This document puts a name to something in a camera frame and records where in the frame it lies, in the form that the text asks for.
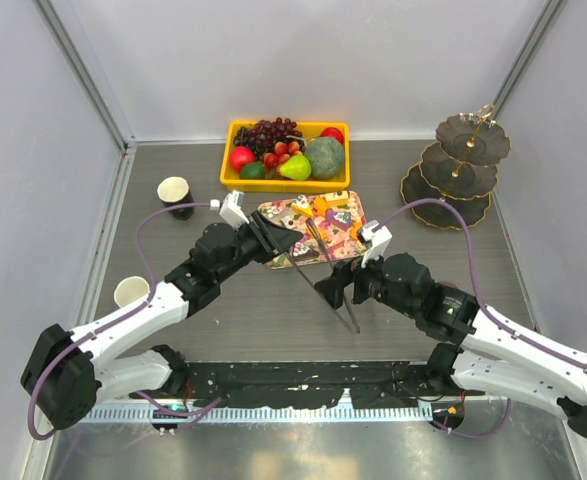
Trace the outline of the metal serving tongs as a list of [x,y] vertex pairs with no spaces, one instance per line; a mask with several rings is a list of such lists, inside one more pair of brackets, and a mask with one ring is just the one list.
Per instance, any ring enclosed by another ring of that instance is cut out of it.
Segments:
[[[311,231],[311,235],[312,237],[315,239],[317,246],[319,248],[320,253],[323,255],[325,262],[319,265],[315,265],[314,269],[316,270],[316,272],[319,272],[321,269],[321,272],[324,273],[325,275],[330,274],[332,271],[332,268],[334,266],[334,262],[331,260],[330,256],[329,256],[329,252],[328,249],[325,245],[324,240],[322,239],[322,236],[320,234],[319,228],[316,226],[315,222],[313,219],[311,218],[307,218],[305,220],[306,226],[310,229]],[[308,277],[307,275],[307,271],[305,269],[303,269],[298,263],[296,258],[293,256],[293,250],[290,250],[287,254],[286,257],[289,261],[289,263],[295,268],[295,270],[302,276],[302,278],[306,281],[306,283],[311,286],[314,287],[315,282],[318,281],[318,279],[314,279],[312,280],[311,278]],[[351,333],[355,333],[356,335],[359,335],[361,333],[361,327],[359,324],[359,321],[357,320],[357,317],[353,311],[353,307],[351,302],[348,300],[347,297],[344,297],[343,299],[343,306],[346,309],[346,312],[348,313],[348,318],[349,320],[346,320],[342,314],[340,313],[340,307],[338,307],[337,309],[333,309],[332,312],[335,315],[335,317],[341,322],[341,324],[343,326],[346,327],[346,329],[351,332]]]

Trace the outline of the floral serving tray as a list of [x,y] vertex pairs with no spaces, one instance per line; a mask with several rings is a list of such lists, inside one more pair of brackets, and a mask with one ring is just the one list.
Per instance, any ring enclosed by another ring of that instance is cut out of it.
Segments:
[[333,262],[362,255],[366,248],[357,239],[357,231],[364,225],[366,216],[359,195],[354,191],[343,190],[339,192],[305,196],[308,198],[312,209],[313,199],[317,196],[322,196],[329,205],[329,209],[349,211],[353,217],[353,225],[349,231],[345,232],[330,225],[325,220],[325,216],[317,215],[314,209],[312,217],[297,214],[291,208],[293,201],[297,197],[288,200],[262,203],[258,207],[258,211],[261,214],[279,226],[302,232],[303,238],[300,242],[305,243],[307,246],[319,252],[318,258],[297,263],[300,266],[304,266],[325,262],[315,239],[311,235],[310,229],[306,226],[305,220],[307,218],[313,219],[316,226],[319,228],[322,239],[325,242],[329,256]]

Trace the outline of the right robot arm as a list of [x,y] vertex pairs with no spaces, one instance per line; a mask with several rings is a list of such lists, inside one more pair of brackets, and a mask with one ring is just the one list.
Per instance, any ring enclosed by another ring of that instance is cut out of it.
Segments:
[[587,353],[508,319],[473,295],[436,282],[407,253],[336,263],[315,290],[333,308],[373,299],[413,320],[438,344],[425,370],[438,394],[457,388],[508,397],[567,422],[587,439]]

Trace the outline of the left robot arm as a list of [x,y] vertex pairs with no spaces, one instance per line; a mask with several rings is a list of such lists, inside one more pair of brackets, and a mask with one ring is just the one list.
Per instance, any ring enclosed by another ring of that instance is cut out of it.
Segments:
[[188,367],[166,345],[125,356],[155,332],[212,303],[224,281],[252,262],[265,264],[287,252],[303,235],[253,212],[237,226],[208,225],[188,258],[141,299],[71,331],[54,324],[39,336],[20,379],[30,396],[27,425],[41,439],[34,414],[55,430],[79,422],[98,403],[131,393],[167,398],[187,390]]

